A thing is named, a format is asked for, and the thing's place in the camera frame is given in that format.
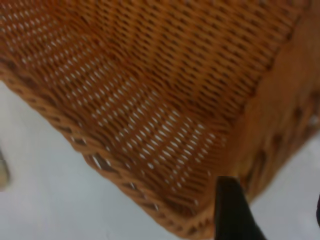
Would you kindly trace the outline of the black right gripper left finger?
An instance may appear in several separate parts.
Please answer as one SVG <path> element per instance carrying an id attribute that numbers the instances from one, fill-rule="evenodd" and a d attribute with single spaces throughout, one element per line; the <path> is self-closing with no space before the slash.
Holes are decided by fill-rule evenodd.
<path id="1" fill-rule="evenodd" d="M 215 240 L 264 240 L 237 179 L 219 176 L 215 193 Z"/>

